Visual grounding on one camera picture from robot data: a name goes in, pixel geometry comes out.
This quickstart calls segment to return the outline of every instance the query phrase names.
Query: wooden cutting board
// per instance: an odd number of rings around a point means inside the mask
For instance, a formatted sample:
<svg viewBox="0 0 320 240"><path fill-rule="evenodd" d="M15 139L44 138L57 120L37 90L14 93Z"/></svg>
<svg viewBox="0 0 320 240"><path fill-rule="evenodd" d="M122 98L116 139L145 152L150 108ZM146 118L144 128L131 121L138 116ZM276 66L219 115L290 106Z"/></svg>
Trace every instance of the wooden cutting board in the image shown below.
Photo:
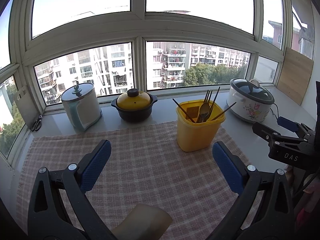
<svg viewBox="0 0 320 240"><path fill-rule="evenodd" d="M309 85L313 60L287 48L277 88L301 105Z"/></svg>

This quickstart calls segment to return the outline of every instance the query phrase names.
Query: yellow pot lid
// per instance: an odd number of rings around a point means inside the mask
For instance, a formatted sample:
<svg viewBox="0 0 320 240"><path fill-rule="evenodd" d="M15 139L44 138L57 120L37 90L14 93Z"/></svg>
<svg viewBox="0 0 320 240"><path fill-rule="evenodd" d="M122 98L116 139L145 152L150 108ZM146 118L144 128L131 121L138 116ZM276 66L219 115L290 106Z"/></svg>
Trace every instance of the yellow pot lid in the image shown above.
<svg viewBox="0 0 320 240"><path fill-rule="evenodd" d="M146 92L139 91L136 88L129 89L117 99L117 106L127 111L144 109L149 106L150 103L150 96Z"/></svg>

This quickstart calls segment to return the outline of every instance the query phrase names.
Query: yellow plastic container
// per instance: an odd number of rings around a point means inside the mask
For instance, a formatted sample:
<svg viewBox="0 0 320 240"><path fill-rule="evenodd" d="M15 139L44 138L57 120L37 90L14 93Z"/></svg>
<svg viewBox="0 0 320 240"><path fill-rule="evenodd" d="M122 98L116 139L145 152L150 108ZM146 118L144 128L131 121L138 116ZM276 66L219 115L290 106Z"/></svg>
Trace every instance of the yellow plastic container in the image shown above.
<svg viewBox="0 0 320 240"><path fill-rule="evenodd" d="M193 100L180 103L180 106L186 111L189 107L200 107L202 103L203 99ZM223 114L216 120L210 121L223 112L216 103L214 103L212 113L207 122L193 123L191 120L187 120L186 115L179 107L176 108L176 112L178 115L177 140L180 148L185 152L192 152L208 147L216 135L220 124L226 119L225 114Z"/></svg>

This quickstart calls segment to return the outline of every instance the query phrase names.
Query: floral rice cooker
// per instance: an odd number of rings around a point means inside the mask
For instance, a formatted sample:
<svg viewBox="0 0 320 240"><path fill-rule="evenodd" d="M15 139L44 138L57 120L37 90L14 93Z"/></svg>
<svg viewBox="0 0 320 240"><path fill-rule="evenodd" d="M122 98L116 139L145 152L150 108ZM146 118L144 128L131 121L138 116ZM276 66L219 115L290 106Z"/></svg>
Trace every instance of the floral rice cooker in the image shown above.
<svg viewBox="0 0 320 240"><path fill-rule="evenodd" d="M227 104L231 106L237 102L230 109L232 113L247 122L263 122L275 102L272 94L255 79L235 78L230 86Z"/></svg>

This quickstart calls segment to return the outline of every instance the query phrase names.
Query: white countertop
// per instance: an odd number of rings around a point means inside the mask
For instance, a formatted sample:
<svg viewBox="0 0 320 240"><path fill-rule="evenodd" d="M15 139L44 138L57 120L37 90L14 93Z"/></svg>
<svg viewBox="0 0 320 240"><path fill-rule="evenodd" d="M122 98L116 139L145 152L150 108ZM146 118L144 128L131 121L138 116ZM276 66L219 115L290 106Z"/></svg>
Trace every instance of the white countertop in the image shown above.
<svg viewBox="0 0 320 240"><path fill-rule="evenodd" d="M316 121L305 111L301 106L297 105L294 101L284 95L276 88L268 89L275 98L275 103L279 107L279 114L295 122L303 122L311 128L315 127ZM223 109L227 107L226 100L228 90L221 91L218 94L216 103ZM178 103L204 98L204 95L174 97ZM111 106L103 106L102 117L99 121L91 126L86 132L101 132L125 129L128 127L139 127L150 124L157 124L162 122L170 122L177 120L176 104L172 98L159 99L153 105L151 116L141 123L127 123L122 120L118 111ZM276 106L272 106L273 111L276 113ZM282 135L294 136L296 135L276 123L276 118L272 115L271 111L263 122L270 128L278 131ZM285 164L272 160L268 157L269 147L268 143L262 138L258 137L252 132L252 124L244 122L235 117L230 111L226 112L226 120L222 123L228 134L236 142L238 147L249 158L250 162L256 166L259 171L274 172L276 169L285 167ZM15 169L15 176L13 176L11 184L11 211L15 210L15 200L17 194L17 186L19 176L25 156L28 152L29 146L35 137L42 136L56 136L56 135L72 135L79 133L71 125L66 113L45 115L42 119L42 127L38 132L32 132L27 139L20 160Z"/></svg>

